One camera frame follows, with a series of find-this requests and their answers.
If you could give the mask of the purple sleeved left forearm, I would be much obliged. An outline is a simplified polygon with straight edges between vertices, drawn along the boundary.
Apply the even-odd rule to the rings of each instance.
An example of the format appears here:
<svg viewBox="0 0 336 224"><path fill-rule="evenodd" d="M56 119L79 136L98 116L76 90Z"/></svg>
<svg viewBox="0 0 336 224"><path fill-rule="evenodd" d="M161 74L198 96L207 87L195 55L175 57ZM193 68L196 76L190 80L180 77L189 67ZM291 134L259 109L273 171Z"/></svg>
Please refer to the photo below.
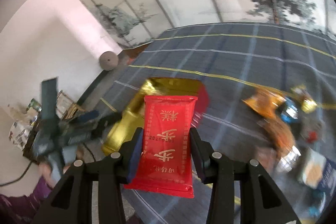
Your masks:
<svg viewBox="0 0 336 224"><path fill-rule="evenodd" d="M41 177L29 196L9 197L1 194L1 223L32 223L35 214L51 191L52 188L45 178Z"/></svg>

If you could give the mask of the person's left hand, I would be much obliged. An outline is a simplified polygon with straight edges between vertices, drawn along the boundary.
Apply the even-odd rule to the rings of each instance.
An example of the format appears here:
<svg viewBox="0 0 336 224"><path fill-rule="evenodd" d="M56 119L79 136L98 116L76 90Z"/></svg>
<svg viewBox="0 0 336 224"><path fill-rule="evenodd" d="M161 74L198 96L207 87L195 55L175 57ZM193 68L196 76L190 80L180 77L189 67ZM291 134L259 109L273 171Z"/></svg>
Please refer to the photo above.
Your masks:
<svg viewBox="0 0 336 224"><path fill-rule="evenodd" d="M57 182L51 176L52 169L51 169L49 163L41 162L39 164L39 172L41 173L42 178L45 179L47 185L50 188L53 188L57 184Z"/></svg>

